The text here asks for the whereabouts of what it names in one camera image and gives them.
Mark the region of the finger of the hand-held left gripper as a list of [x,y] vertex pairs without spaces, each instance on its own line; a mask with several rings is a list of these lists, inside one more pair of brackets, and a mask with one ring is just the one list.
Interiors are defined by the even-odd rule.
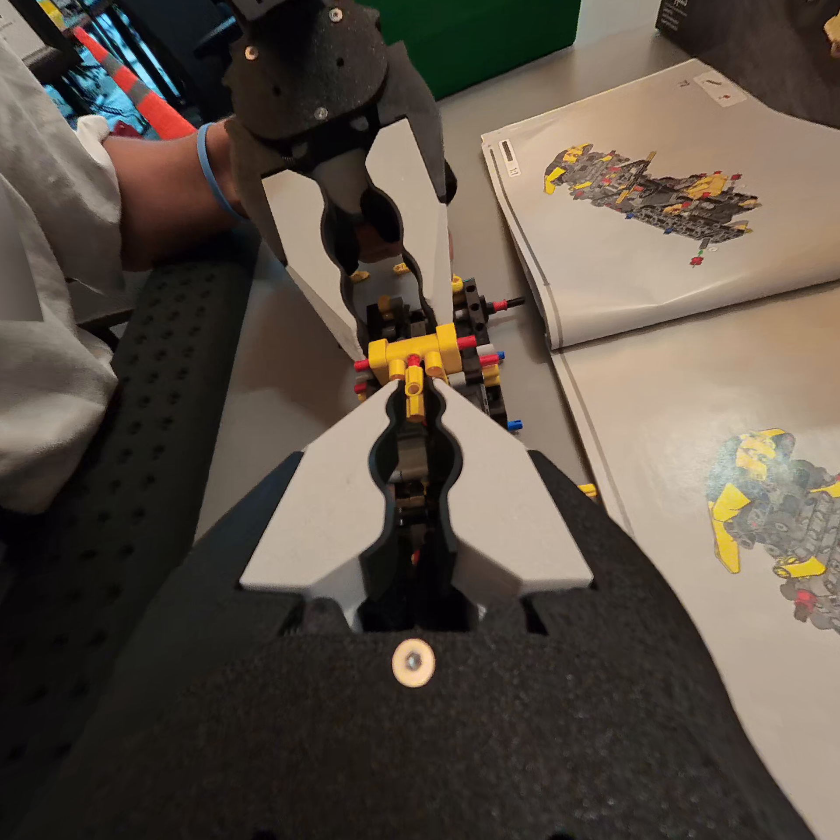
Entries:
[[364,159],[370,185],[395,210],[400,242],[425,309],[441,327],[453,321],[448,211],[435,192],[408,119],[381,128]]
[[324,240],[328,205],[320,184],[292,170],[269,175],[262,184],[287,273],[343,351],[361,361],[359,325],[343,299],[345,275]]

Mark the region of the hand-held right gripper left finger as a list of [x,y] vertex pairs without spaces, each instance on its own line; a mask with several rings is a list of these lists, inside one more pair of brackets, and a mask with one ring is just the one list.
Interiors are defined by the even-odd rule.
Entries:
[[329,598],[352,629],[361,627],[368,595],[361,556],[381,537],[386,510],[370,457],[400,385],[385,385],[305,447],[239,578],[244,590]]

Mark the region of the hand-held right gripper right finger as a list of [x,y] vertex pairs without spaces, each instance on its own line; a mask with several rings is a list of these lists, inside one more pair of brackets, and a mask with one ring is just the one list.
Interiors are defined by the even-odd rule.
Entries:
[[446,490],[454,587],[485,608],[588,588],[593,572],[526,446],[450,385],[434,389],[444,405],[442,429],[460,455]]

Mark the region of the lego car chassis model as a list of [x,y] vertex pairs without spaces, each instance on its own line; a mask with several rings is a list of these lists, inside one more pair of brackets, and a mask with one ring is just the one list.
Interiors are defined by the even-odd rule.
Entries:
[[[380,538],[361,556],[367,586],[383,590],[393,574],[412,574],[413,555],[424,546],[428,529],[442,536],[444,554],[456,552],[457,544],[449,527],[446,490],[452,486],[460,468],[460,455],[454,440],[442,429],[443,403],[434,384],[450,385],[481,412],[508,431],[507,416],[499,397],[499,354],[488,352],[487,314],[509,306],[509,301],[485,303],[473,280],[453,285],[454,323],[436,331],[431,317],[420,307],[412,308],[401,299],[385,296],[385,302],[370,302],[357,313],[360,345],[364,357],[356,361],[362,375],[361,393],[372,397],[385,385],[400,382],[398,393],[386,409],[391,424],[374,445],[370,462],[376,485],[385,493],[385,528]],[[406,367],[420,364],[425,373],[425,422],[406,420],[404,377]],[[416,483],[425,488],[418,495],[420,506],[408,508],[408,525],[402,525],[400,496],[392,494],[390,477],[400,467],[400,443],[408,427],[407,441],[419,445],[423,470],[417,476],[401,478],[397,485]]]

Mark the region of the person's left forearm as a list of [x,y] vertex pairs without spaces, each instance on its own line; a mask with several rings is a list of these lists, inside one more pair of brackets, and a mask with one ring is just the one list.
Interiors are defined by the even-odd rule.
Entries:
[[[248,219],[235,181],[230,119],[211,123],[213,171],[228,201]],[[119,185],[125,270],[149,270],[241,223],[214,202],[198,163],[196,132],[177,140],[111,135],[103,148]]]

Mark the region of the lego instruction booklet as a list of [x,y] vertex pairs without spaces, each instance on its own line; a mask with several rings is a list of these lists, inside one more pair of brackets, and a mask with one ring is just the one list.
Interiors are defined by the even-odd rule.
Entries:
[[838,838],[838,130],[692,59],[482,150],[607,511]]

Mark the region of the black lego set box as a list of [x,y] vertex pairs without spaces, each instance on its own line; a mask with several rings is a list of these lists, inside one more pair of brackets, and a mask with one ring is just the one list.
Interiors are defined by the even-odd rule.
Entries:
[[663,1],[656,28],[770,108],[839,128],[838,1]]

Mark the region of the blue wristband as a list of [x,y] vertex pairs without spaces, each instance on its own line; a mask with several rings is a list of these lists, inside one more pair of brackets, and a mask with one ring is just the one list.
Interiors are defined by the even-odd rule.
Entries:
[[205,183],[208,186],[217,207],[224,211],[226,215],[235,219],[237,222],[245,222],[248,220],[247,217],[240,213],[235,208],[235,206],[228,201],[226,194],[224,193],[222,187],[219,185],[215,176],[207,148],[207,135],[212,125],[213,124],[210,122],[205,123],[196,132],[196,155],[198,163],[200,165]]

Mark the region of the green box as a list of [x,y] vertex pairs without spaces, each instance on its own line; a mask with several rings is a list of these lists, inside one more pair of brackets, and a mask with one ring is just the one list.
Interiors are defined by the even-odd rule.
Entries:
[[573,45],[581,1],[363,1],[437,100]]

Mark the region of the black perforated panel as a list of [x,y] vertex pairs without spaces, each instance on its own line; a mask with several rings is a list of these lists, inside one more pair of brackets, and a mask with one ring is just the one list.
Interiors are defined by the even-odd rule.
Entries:
[[46,793],[193,544],[257,250],[222,238],[152,271],[76,472],[45,513],[2,513],[2,838]]

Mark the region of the person's white shirt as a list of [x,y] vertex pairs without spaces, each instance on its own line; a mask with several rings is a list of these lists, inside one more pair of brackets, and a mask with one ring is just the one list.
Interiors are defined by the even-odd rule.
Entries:
[[70,280],[123,288],[121,198],[106,120],[72,129],[5,42],[2,236],[21,244],[41,321],[2,321],[2,508],[45,511],[79,466],[117,386],[107,344],[77,325]]

